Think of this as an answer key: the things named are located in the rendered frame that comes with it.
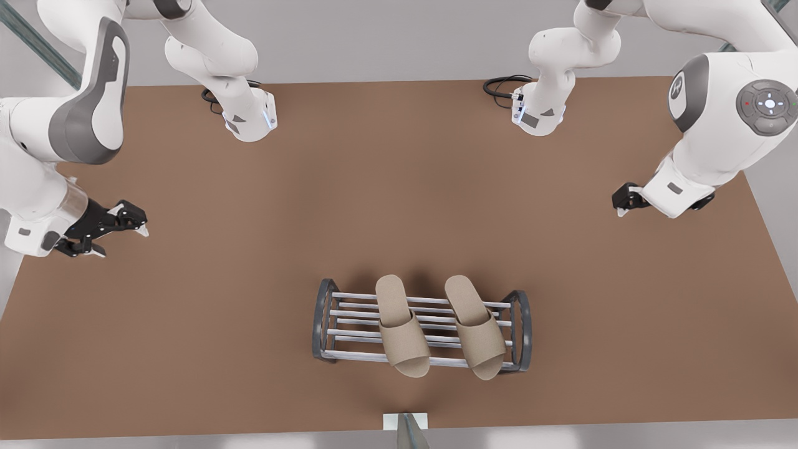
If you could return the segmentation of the grey metal shoe rack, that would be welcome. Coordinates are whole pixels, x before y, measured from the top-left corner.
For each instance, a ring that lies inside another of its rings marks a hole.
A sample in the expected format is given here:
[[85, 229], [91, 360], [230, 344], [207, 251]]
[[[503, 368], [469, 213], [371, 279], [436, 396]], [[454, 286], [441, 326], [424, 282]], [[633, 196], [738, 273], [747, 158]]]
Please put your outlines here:
[[[456, 330], [455, 312], [447, 299], [407, 299], [431, 350], [430, 364], [467, 369], [461, 339]], [[531, 363], [533, 333], [529, 299], [523, 290], [513, 290], [501, 301], [485, 301], [495, 316], [507, 347], [502, 374], [527, 372]], [[335, 363], [354, 360], [387, 363], [379, 331], [375, 294], [342, 292], [333, 279], [323, 279], [317, 293], [312, 353], [317, 360]]]

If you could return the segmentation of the beige slipper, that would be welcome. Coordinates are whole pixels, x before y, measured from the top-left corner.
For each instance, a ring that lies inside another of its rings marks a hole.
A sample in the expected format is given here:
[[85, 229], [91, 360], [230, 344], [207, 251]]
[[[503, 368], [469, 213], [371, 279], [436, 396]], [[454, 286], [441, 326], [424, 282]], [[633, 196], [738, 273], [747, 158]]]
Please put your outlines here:
[[481, 380], [492, 380], [502, 369], [506, 344], [495, 316], [484, 306], [470, 279], [447, 279], [445, 293], [455, 314], [455, 325], [464, 359]]
[[388, 363], [402, 375], [421, 378], [430, 370], [430, 347], [420, 322], [408, 305], [402, 280], [382, 276], [375, 287], [379, 329]]

